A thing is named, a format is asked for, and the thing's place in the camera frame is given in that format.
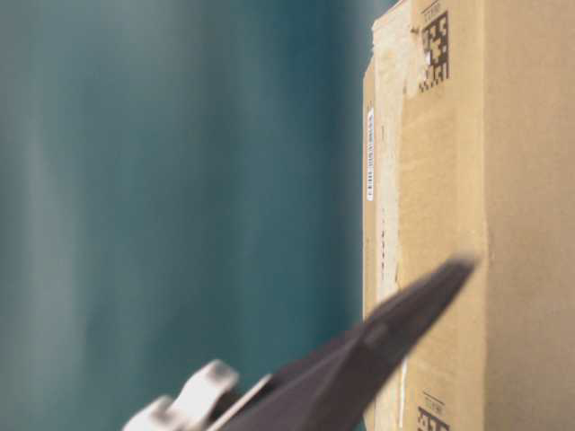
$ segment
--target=teal wall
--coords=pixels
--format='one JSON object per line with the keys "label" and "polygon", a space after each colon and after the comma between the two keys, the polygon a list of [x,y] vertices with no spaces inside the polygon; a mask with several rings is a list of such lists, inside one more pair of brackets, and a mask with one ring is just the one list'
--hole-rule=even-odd
{"label": "teal wall", "polygon": [[360,318],[384,2],[0,4],[0,423],[111,430]]}

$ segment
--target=barcode label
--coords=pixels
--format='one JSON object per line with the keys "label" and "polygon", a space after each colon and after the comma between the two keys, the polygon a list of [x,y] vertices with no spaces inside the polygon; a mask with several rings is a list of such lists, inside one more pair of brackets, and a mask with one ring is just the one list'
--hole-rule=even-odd
{"label": "barcode label", "polygon": [[367,114],[367,200],[374,200],[374,109]]}

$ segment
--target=qr code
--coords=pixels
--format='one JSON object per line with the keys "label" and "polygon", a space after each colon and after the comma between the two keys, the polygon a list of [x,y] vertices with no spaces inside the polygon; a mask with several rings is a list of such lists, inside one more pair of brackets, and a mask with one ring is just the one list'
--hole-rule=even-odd
{"label": "qr code", "polygon": [[426,92],[449,78],[449,17],[442,13],[423,29],[423,53],[428,64],[425,80],[420,83]]}
{"label": "qr code", "polygon": [[418,431],[449,431],[449,425],[419,407],[417,416]]}

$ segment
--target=white label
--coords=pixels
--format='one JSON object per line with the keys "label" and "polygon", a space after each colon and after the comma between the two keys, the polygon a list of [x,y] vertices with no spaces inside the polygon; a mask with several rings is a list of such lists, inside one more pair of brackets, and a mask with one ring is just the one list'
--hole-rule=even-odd
{"label": "white label", "polygon": [[374,109],[367,114],[367,200],[374,200]]}

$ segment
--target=cardboard box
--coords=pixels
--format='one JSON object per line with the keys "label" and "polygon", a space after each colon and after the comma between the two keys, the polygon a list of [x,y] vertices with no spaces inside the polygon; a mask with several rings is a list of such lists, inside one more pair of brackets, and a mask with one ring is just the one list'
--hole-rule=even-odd
{"label": "cardboard box", "polygon": [[369,430],[575,426],[574,20],[567,1],[404,0],[374,24],[365,311],[454,251],[482,265]]}

